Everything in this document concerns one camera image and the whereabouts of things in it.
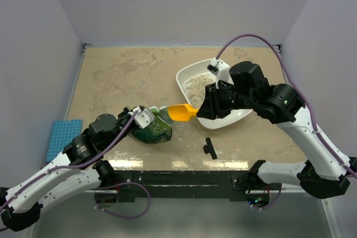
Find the yellow plastic scoop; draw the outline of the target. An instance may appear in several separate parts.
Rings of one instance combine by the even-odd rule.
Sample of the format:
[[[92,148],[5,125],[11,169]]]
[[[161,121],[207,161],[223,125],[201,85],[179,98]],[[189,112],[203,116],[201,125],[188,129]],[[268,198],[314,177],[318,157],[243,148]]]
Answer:
[[[191,104],[172,105],[167,108],[169,117],[173,121],[187,122],[192,117],[196,117],[199,110],[194,108]]]

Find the green litter bag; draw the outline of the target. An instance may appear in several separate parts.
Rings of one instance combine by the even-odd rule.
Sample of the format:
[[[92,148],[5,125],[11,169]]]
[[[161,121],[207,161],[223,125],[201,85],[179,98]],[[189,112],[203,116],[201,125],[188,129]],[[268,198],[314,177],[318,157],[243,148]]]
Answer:
[[[170,118],[167,108],[167,106],[160,108],[152,106],[146,108],[153,114],[154,120],[144,129],[132,129],[129,135],[145,144],[157,144],[170,141],[172,138],[172,128],[177,122]]]

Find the black bag clip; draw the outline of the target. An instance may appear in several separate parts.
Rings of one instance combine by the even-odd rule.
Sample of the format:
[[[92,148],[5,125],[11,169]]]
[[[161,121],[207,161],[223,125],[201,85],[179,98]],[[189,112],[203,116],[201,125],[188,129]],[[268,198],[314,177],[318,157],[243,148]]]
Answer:
[[[203,150],[205,154],[210,154],[213,160],[218,158],[212,141],[209,137],[205,138],[205,145],[203,146]]]

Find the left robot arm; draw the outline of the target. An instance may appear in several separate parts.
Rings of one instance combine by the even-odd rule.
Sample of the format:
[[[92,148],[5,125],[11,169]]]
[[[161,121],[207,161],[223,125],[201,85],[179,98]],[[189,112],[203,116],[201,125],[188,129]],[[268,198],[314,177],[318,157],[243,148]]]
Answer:
[[[45,167],[24,182],[1,188],[1,221],[5,229],[22,231],[57,203],[97,188],[115,184],[112,165],[104,155],[131,130],[142,127],[141,106],[118,115],[98,116]]]

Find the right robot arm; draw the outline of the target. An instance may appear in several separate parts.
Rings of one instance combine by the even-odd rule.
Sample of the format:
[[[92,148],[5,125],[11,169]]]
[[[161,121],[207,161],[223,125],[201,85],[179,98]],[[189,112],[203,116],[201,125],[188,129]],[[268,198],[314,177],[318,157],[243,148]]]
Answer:
[[[356,158],[346,156],[313,126],[312,113],[296,89],[287,84],[270,85],[260,66],[250,61],[230,67],[212,59],[207,69],[216,76],[216,82],[205,86],[198,118],[223,119],[235,110],[253,110],[283,130],[307,158],[300,163],[258,160],[238,178],[241,188],[259,190],[272,183],[290,184],[318,199],[346,193],[348,176],[356,172]]]

